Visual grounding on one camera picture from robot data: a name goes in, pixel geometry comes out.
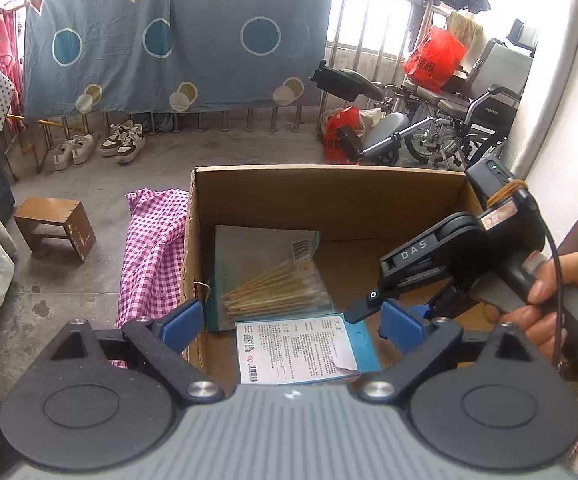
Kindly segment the person's right hand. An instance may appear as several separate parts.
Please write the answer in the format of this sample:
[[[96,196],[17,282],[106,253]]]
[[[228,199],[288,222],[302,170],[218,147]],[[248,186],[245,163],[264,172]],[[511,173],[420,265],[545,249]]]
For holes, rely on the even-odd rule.
[[[573,284],[578,288],[578,252],[559,257],[564,284]],[[490,324],[510,322],[516,324],[535,344],[544,357],[551,361],[557,342],[557,320],[554,312],[548,313],[543,303],[557,291],[554,262],[548,260],[537,270],[536,282],[528,294],[528,304],[509,314],[500,313],[488,304],[484,307],[484,316]]]

